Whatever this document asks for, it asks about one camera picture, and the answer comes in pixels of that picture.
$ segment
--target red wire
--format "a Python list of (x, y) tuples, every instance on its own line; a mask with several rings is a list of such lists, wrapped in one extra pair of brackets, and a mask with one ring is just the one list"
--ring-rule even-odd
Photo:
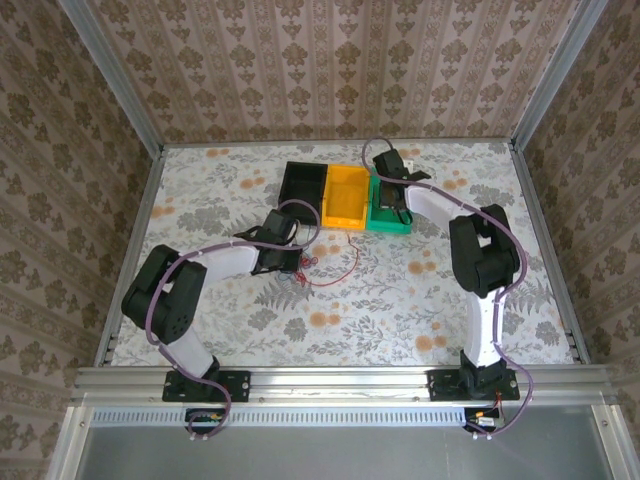
[[(340, 278), (338, 278), (337, 280), (334, 280), (332, 282), (329, 283), (313, 283), (311, 280), (309, 280), (304, 273), (302, 273), (301, 271), (299, 272), (295, 272), (293, 274), (293, 276), (295, 277), (295, 279), (300, 282), (300, 284), (304, 287), (307, 283), (313, 287), (329, 287), (331, 285), (335, 285), (336, 283), (344, 280), (345, 278), (347, 278), (349, 275), (351, 275), (353, 273), (353, 271), (356, 269), (356, 267), (358, 266), (358, 260), (360, 260), (360, 249), (358, 247), (356, 247), (353, 243), (351, 243), (351, 237), (349, 236), (349, 234), (347, 234), (347, 238), (349, 239), (349, 245), (351, 245), (355, 250), (356, 250), (356, 261), (354, 262), (353, 266), (351, 267), (351, 270), (349, 270), (347, 273), (345, 273), (343, 276), (341, 276)], [(311, 265), (316, 265), (318, 263), (318, 259), (316, 257), (312, 257), (312, 258), (306, 258), (303, 257), (302, 260), (300, 261), (300, 266), (303, 268), (309, 268)]]

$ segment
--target patterned wallpaper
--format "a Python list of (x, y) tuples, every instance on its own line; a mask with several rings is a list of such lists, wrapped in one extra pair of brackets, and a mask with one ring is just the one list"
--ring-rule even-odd
[(640, 451), (640, 4), (609, 2), (526, 158), (596, 362)]
[(41, 478), (149, 159), (55, 1), (0, 2), (0, 478)]
[(506, 137), (577, 0), (91, 0), (165, 143)]

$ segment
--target table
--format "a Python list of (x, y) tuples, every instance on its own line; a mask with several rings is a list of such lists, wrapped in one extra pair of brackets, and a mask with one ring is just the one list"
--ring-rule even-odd
[[(526, 364), (572, 363), (570, 347), (506, 143), (396, 142), (415, 169), (475, 205), (505, 207), (528, 252), (525, 283), (507, 300), (503, 345)], [(372, 152), (383, 151), (374, 145)], [(165, 243), (181, 252), (261, 225), (287, 161), (358, 165), (361, 143), (170, 148), (138, 264)], [(301, 229), (299, 243), (308, 232)], [(307, 253), (315, 283), (278, 273), (238, 276), (203, 291), (195, 328), (225, 366), (455, 365), (466, 336), (464, 292), (446, 232), (416, 218), (410, 235), (322, 230)], [(125, 319), (112, 365), (165, 365)]]

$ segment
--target yellow container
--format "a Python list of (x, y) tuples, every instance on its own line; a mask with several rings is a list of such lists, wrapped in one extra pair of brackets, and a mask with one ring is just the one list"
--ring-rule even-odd
[(369, 206), (369, 172), (364, 167), (329, 165), (322, 197), (322, 226), (364, 230)]

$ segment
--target black container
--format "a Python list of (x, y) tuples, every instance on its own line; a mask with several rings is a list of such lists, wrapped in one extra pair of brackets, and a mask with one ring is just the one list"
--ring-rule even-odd
[[(322, 216), (322, 196), (327, 180), (327, 165), (322, 163), (287, 162), (278, 205), (285, 200), (298, 199), (310, 203)], [(287, 205), (282, 209), (303, 225), (315, 225), (313, 213), (303, 205)]]

